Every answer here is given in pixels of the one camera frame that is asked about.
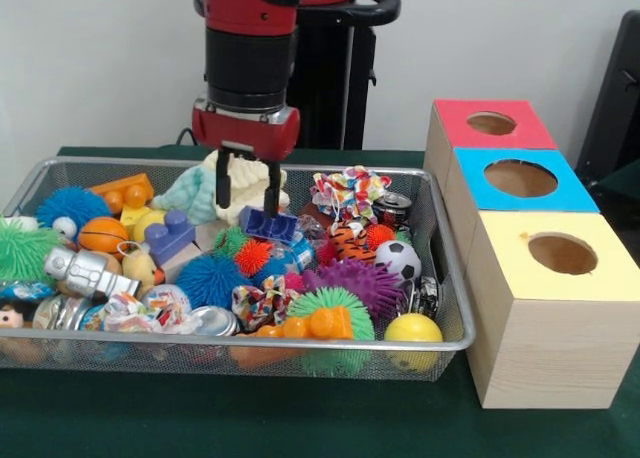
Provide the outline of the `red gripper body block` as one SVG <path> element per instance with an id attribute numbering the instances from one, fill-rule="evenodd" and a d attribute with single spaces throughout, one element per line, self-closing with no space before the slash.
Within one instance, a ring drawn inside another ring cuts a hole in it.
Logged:
<path id="1" fill-rule="evenodd" d="M 261 161 L 283 161 L 294 149 L 300 131 L 300 112 L 284 107 L 275 114 L 217 113 L 194 107 L 192 129 L 197 142 L 209 148 L 251 152 Z"/>

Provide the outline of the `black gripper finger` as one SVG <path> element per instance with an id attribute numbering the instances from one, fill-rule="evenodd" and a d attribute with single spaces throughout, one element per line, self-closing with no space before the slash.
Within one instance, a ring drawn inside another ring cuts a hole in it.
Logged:
<path id="1" fill-rule="evenodd" d="M 280 163 L 269 161 L 266 163 L 269 173 L 269 185 L 265 189 L 264 212 L 268 217 L 275 217 L 279 210 L 279 196 L 281 185 Z"/>
<path id="2" fill-rule="evenodd" d="M 216 204 L 227 209 L 231 203 L 231 179 L 228 174 L 231 151 L 227 148 L 218 150 L 216 161 Z"/>

